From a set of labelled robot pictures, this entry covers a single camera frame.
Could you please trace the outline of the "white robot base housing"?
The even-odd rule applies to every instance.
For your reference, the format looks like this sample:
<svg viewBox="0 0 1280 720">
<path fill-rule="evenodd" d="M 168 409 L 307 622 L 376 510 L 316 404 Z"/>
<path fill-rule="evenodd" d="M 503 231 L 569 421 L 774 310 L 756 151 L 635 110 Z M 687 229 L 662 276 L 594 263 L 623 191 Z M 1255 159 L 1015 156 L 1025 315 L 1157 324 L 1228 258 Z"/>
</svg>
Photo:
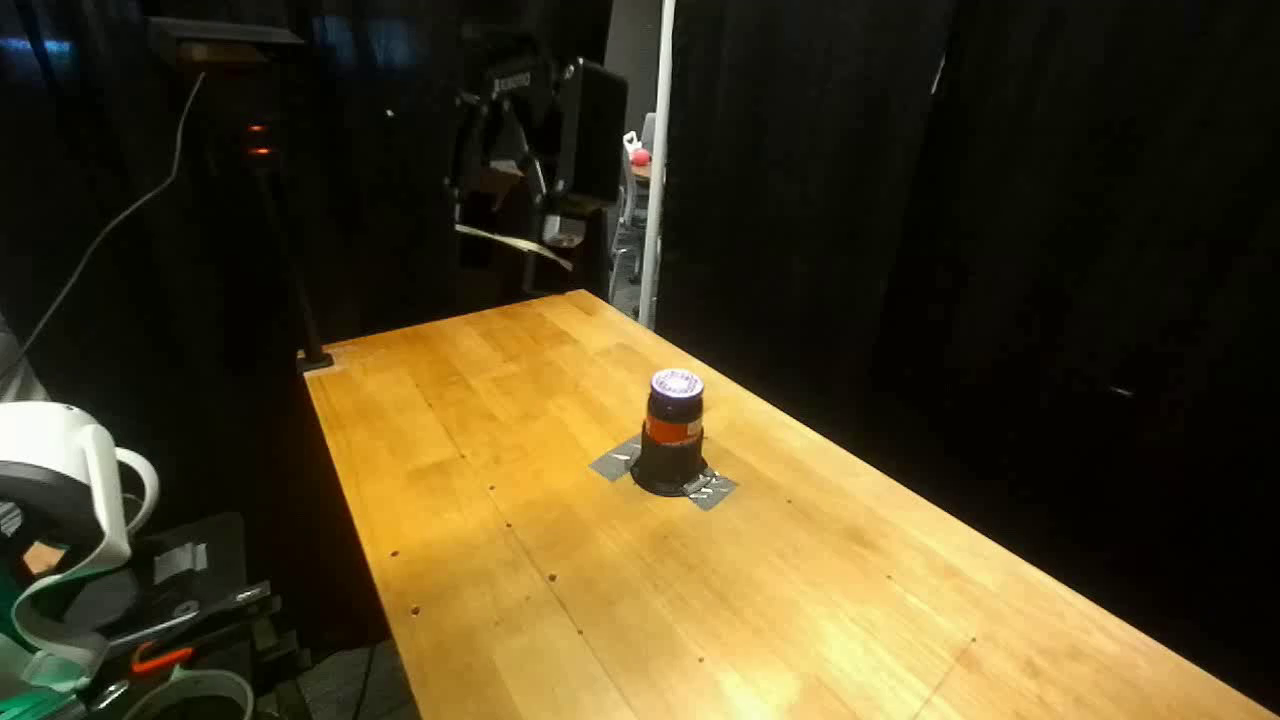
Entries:
<svg viewBox="0 0 1280 720">
<path fill-rule="evenodd" d="M 132 560 L 132 537 L 159 505 L 159 471 L 86 409 L 56 399 L 0 404 L 0 496 L 56 542 L 67 560 L 36 575 L 9 622 L 29 648 L 21 682 L 54 692 L 81 692 L 108 660 L 101 634 L 75 634 L 36 608 L 46 592 L 106 575 Z"/>
</svg>

